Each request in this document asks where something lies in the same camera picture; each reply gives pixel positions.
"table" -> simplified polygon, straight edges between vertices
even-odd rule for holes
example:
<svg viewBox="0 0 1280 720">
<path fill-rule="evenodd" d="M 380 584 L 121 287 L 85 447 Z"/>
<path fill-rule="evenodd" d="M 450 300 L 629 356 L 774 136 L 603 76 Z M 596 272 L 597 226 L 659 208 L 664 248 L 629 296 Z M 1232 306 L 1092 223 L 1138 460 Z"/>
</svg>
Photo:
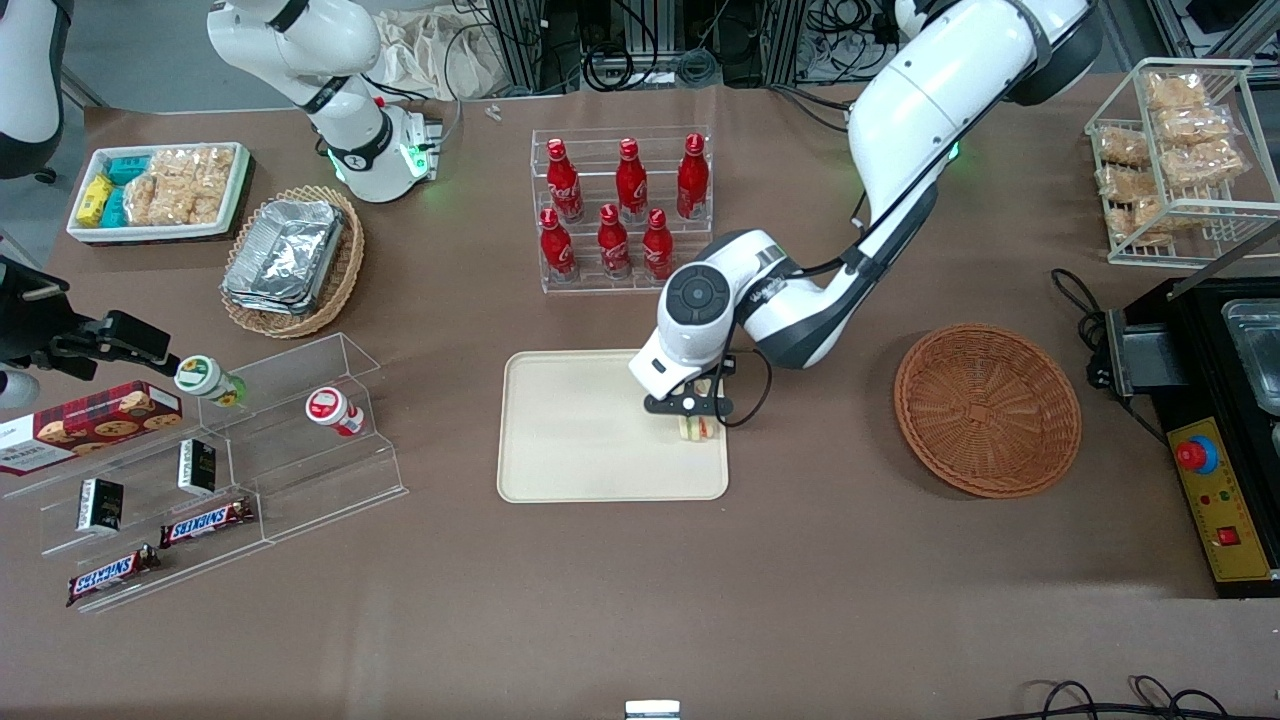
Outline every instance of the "table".
<svg viewBox="0 0 1280 720">
<path fill-rule="evenodd" d="M 997 108 L 832 354 L 780 372 L 730 434 L 728 492 L 653 505 L 516 506 L 494 489 L 507 359 L 636 347 L 654 323 L 652 295 L 541 293 L 530 132 L 712 124 L 718 228 L 764 227 L 801 264 L 851 240 L 846 141 L 763 91 L 502 101 L 500 124 L 468 105 L 438 182 L 360 206 L 370 249 L 332 327 L 385 366 L 379 427 L 411 493 L 100 616 L 61 607 L 68 573 L 40 560 L 33 514 L 0 503 L 3 715 L 586 719 L 672 697 L 687 717 L 960 720 L 1037 706 L 1038 679 L 1130 701 L 1134 673 L 1277 714 L 1276 603 L 1210 600 L 1167 451 L 1085 384 L 1076 311 L 1050 284 L 1066 266 L 1124 305 L 1162 277 L 1100 258 L 1080 131 L 1119 81 Z M 244 142 L 260 163 L 253 204 L 334 183 L 297 111 L 88 120 L 90 150 Z M 237 366 L 289 343 L 224 316 L 225 252 L 60 237 L 50 270 L 79 311 L 127 309 L 177 352 Z M 1083 447 L 1048 492 L 968 498 L 901 439 L 897 363 L 959 322 L 1024 333 L 1075 384 Z M 745 400 L 760 379 L 750 364 L 735 380 Z M 104 366 L 99 384 L 140 375 Z M 86 389 L 44 379 L 50 402 Z"/>
</svg>

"red switch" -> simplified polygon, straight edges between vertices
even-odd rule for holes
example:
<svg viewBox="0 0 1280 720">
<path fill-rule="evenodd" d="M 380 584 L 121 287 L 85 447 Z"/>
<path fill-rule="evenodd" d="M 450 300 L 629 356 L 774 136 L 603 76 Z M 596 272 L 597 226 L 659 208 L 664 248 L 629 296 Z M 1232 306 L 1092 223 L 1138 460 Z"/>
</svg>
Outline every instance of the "red switch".
<svg viewBox="0 0 1280 720">
<path fill-rule="evenodd" d="M 1204 436 L 1193 436 L 1178 443 L 1174 460 L 1184 470 L 1207 475 L 1217 469 L 1217 447 Z"/>
<path fill-rule="evenodd" d="M 1240 534 L 1235 532 L 1234 527 L 1219 528 L 1217 529 L 1217 544 L 1240 544 Z"/>
</svg>

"cookie box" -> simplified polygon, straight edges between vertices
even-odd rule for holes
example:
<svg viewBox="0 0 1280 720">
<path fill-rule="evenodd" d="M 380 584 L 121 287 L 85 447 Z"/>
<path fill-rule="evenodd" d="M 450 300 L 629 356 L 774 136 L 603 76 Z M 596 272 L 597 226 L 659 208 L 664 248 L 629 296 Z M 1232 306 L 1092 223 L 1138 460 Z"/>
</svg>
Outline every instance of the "cookie box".
<svg viewBox="0 0 1280 720">
<path fill-rule="evenodd" d="M 184 225 L 136 225 L 123 228 L 87 228 L 76 220 L 76 209 L 84 201 L 84 193 L 99 173 L 105 172 L 106 165 L 115 158 L 133 158 L 140 155 L 152 155 L 157 150 L 182 149 L 195 150 L 202 145 L 224 145 L 236 149 L 236 158 L 232 160 L 232 172 L 227 179 L 227 190 L 223 191 L 223 204 L 218 210 L 218 220 L 212 223 L 184 224 Z M 188 242 L 196 240 L 219 240 L 225 234 L 236 219 L 237 209 L 242 201 L 242 190 L 250 170 L 248 149 L 239 142 L 195 142 L 187 145 L 138 145 L 133 147 L 104 147 L 95 150 L 84 168 L 84 178 L 76 192 L 76 202 L 67 218 L 67 234 L 76 240 L 93 246 L 105 245 L 152 245 L 161 242 Z"/>
<path fill-rule="evenodd" d="M 26 475 L 180 421 L 180 400 L 133 380 L 0 424 L 0 473 Z"/>
</svg>

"red bottle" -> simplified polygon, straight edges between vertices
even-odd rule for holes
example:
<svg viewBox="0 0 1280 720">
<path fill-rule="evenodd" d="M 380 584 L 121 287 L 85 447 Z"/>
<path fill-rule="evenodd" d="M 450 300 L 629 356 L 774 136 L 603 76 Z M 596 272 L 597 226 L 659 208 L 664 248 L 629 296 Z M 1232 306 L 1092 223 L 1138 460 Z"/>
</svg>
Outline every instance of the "red bottle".
<svg viewBox="0 0 1280 720">
<path fill-rule="evenodd" d="M 649 177 L 640 164 L 640 143 L 634 137 L 623 137 L 618 143 L 618 205 L 622 206 L 622 222 L 628 225 L 644 222 L 649 208 Z"/>
<path fill-rule="evenodd" d="M 649 229 L 644 231 L 644 268 L 649 278 L 666 282 L 671 277 L 673 246 L 667 214 L 662 208 L 649 210 Z"/>
<path fill-rule="evenodd" d="M 582 219 L 582 183 L 577 178 L 577 168 L 568 160 L 564 141 L 547 141 L 547 156 L 552 164 L 547 168 L 547 184 L 552 188 L 552 202 L 566 223 Z"/>
<path fill-rule="evenodd" d="M 571 283 L 577 279 L 577 263 L 573 261 L 573 243 L 568 231 L 561 227 L 556 210 L 547 208 L 538 218 L 543 225 L 543 258 L 554 283 Z"/>
<path fill-rule="evenodd" d="M 604 274 L 621 281 L 631 277 L 631 258 L 627 255 L 627 228 L 618 223 L 618 206 L 605 202 L 600 208 L 600 232 L 595 236 L 600 243 L 600 260 Z"/>
<path fill-rule="evenodd" d="M 707 167 L 703 151 L 707 138 L 694 132 L 685 138 L 685 159 L 680 161 L 676 173 L 676 213 L 686 220 L 701 220 L 707 217 L 707 187 L 712 172 Z"/>
</svg>

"wicker basket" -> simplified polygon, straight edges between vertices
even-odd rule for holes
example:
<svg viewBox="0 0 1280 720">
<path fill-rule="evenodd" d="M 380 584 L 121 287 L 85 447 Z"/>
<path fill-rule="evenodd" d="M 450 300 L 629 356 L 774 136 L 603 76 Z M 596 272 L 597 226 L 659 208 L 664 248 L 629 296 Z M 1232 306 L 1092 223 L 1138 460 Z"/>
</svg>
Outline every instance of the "wicker basket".
<svg viewBox="0 0 1280 720">
<path fill-rule="evenodd" d="M 356 287 L 360 263 L 365 259 L 365 232 L 360 227 L 360 218 L 356 215 L 356 209 L 351 206 L 351 201 L 328 187 L 306 186 L 285 190 L 276 195 L 274 200 L 300 200 L 302 202 L 320 200 L 342 208 L 342 211 L 346 214 L 342 234 L 338 238 L 340 245 L 334 251 L 333 264 L 329 266 L 329 277 L 325 278 L 324 288 L 320 291 L 320 302 L 314 313 L 308 315 L 284 315 L 280 313 L 250 310 L 236 305 L 227 296 L 223 296 L 223 306 L 227 307 L 227 313 L 230 314 L 232 320 L 237 325 L 268 337 L 289 340 L 311 334 L 338 316 L 338 311 L 347 304 L 351 291 Z M 244 246 L 244 236 L 248 234 L 248 229 L 257 220 L 259 214 L 265 206 L 266 202 L 260 205 L 257 210 L 253 210 L 248 220 L 241 225 L 239 234 L 236 236 L 236 245 L 232 246 L 230 256 L 227 259 L 228 269 L 236 261 L 236 255 Z"/>
<path fill-rule="evenodd" d="M 893 405 L 906 442 L 947 483 L 1023 497 L 1056 483 L 1080 447 L 1080 405 L 1043 350 L 1009 331 L 934 331 L 902 359 Z"/>
</svg>

